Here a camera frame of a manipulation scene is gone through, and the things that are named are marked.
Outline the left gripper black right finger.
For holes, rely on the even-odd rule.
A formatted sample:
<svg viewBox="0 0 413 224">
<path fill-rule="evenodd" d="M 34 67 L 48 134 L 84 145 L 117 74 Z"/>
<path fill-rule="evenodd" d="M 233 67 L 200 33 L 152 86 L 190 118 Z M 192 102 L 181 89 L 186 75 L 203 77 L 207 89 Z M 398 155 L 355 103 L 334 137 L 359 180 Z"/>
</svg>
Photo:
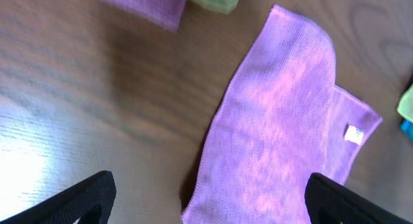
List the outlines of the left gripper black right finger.
<svg viewBox="0 0 413 224">
<path fill-rule="evenodd" d="M 320 174 L 305 189 L 311 224 L 411 224 Z"/>
</svg>

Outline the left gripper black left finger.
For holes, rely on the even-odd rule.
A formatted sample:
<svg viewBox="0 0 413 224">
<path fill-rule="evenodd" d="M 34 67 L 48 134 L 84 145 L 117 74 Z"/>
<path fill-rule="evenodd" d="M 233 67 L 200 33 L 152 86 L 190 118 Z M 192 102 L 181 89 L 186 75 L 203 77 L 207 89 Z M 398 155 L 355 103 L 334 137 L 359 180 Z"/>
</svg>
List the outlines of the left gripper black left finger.
<svg viewBox="0 0 413 224">
<path fill-rule="evenodd" d="M 2 223 L 107 224 L 115 198 L 113 174 L 103 170 Z"/>
</svg>

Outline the large purple microfiber cloth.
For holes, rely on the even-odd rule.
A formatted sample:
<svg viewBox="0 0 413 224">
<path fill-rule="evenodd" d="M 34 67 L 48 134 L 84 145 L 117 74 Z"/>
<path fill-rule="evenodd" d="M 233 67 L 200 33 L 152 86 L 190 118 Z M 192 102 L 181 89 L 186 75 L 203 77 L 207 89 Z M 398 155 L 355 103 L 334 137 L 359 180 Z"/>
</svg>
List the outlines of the large purple microfiber cloth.
<svg viewBox="0 0 413 224">
<path fill-rule="evenodd" d="M 344 184 L 381 123 L 335 78 L 328 34 L 274 6 L 212 120 L 183 223 L 309 223 L 310 175 Z"/>
</svg>

